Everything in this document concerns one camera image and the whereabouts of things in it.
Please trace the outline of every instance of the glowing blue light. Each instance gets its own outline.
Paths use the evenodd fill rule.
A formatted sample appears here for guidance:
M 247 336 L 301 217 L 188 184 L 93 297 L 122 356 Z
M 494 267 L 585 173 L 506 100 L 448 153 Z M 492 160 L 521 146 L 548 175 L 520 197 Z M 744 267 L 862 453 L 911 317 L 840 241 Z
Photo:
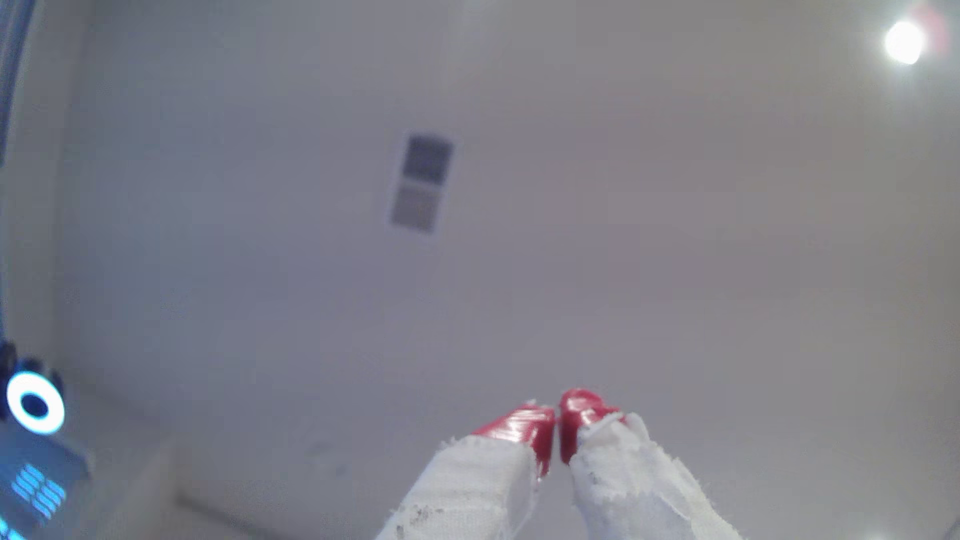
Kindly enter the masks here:
M 59 504 L 54 503 L 50 499 L 46 498 L 42 493 L 37 493 L 34 495 L 34 497 L 36 497 L 38 501 L 43 503 L 44 506 L 46 506 L 47 508 L 50 508 L 51 512 L 56 512 L 57 506 L 60 506 Z
M 49 479 L 48 479 L 48 480 L 47 480 L 47 483 L 45 483 L 44 485 L 45 485 L 46 487 L 49 487 L 50 489 L 52 489 L 53 492 L 56 493 L 57 495 L 60 495 L 60 498 L 61 498 L 61 499 L 66 499 L 66 492 L 63 491 L 63 488 L 60 487 L 60 486 L 59 486 L 56 482 L 54 482 L 53 480 L 49 480 Z
M 54 503 L 56 503 L 57 506 L 59 506 L 60 503 L 63 502 L 63 498 L 62 498 L 60 495 L 57 495 L 56 493 L 54 493 L 54 492 L 50 489 L 50 487 L 48 487 L 48 486 L 46 486 L 46 485 L 44 485 L 43 487 L 40 488 L 40 493 L 42 493 L 42 494 L 44 495 L 44 497 L 46 497 L 46 498 L 50 499 L 51 501 L 53 501 Z
M 30 493 L 24 491 L 22 487 L 17 484 L 11 484 L 11 488 L 13 488 L 13 493 L 19 495 L 24 501 L 30 501 Z
M 50 519 L 53 517 L 53 514 L 50 512 L 50 509 L 44 506 L 43 504 L 40 504 L 39 501 L 37 501 L 36 499 L 34 499 L 34 508 L 36 508 L 38 512 L 46 516 L 47 519 Z
M 66 499 L 66 491 L 59 484 L 46 478 L 37 467 L 29 463 L 17 473 L 11 488 L 48 520 L 53 518 Z
M 23 471 L 20 471 L 20 474 L 16 476 L 16 481 L 20 485 L 28 489 L 37 489 L 40 487 L 40 482 L 37 481 L 34 477 L 25 474 Z
M 36 467 L 34 467 L 33 465 L 31 465 L 30 463 L 27 463 L 26 465 L 24 465 L 24 466 L 23 466 L 23 470 L 24 470 L 24 472 L 28 473 L 30 476 L 32 476 L 32 477 L 34 477 L 35 479 L 38 479 L 38 480 L 40 480 L 40 481 L 43 481 L 43 479 L 46 478 L 46 477 L 43 475 L 43 473 L 41 473 Z
M 37 417 L 23 408 L 23 398 L 30 395 L 37 396 L 47 405 L 45 415 Z M 11 377 L 7 383 L 7 406 L 20 426 L 38 435 L 56 433 L 63 426 L 63 396 L 52 382 L 39 373 L 21 371 Z

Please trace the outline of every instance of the blue display panel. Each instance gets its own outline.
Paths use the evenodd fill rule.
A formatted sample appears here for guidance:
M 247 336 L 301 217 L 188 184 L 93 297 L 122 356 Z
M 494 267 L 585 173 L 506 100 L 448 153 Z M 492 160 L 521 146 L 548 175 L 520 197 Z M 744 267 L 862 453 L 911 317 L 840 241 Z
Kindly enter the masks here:
M 84 460 L 53 439 L 0 425 L 0 540 L 33 539 L 87 478 Z

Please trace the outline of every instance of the frayed fabric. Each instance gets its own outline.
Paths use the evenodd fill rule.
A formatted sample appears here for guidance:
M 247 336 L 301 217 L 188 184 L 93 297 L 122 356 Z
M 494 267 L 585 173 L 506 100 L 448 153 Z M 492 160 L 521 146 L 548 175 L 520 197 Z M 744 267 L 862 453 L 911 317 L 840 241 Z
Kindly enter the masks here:
M 538 486 L 526 445 L 477 435 L 444 443 L 376 540 L 512 540 Z
M 590 540 L 742 540 L 636 414 L 610 414 L 577 438 L 570 471 Z
M 636 414 L 577 431 L 574 500 L 590 540 L 743 540 Z M 376 540 L 513 540 L 537 501 L 523 444 L 471 435 L 444 443 Z

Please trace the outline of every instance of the ceiling vent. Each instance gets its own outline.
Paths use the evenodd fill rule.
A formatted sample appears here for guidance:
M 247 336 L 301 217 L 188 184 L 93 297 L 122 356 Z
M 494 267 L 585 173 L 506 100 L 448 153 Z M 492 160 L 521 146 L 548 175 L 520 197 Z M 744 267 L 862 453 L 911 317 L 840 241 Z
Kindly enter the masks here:
M 453 143 L 436 135 L 410 135 L 406 142 L 390 222 L 421 233 L 433 233 L 453 157 Z

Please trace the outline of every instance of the white cloth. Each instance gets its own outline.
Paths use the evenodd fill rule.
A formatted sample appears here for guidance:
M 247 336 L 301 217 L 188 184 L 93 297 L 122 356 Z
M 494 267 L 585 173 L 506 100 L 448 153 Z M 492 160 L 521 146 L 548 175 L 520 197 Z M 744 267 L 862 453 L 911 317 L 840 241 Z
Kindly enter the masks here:
M 590 540 L 742 540 L 639 416 L 610 414 L 577 435 L 570 471 Z M 434 456 L 376 540 L 512 540 L 538 485 L 529 447 L 468 436 Z
M 511 540 L 538 484 L 530 447 L 470 435 L 433 457 L 376 540 Z
M 570 471 L 590 540 L 742 540 L 636 414 L 580 428 Z

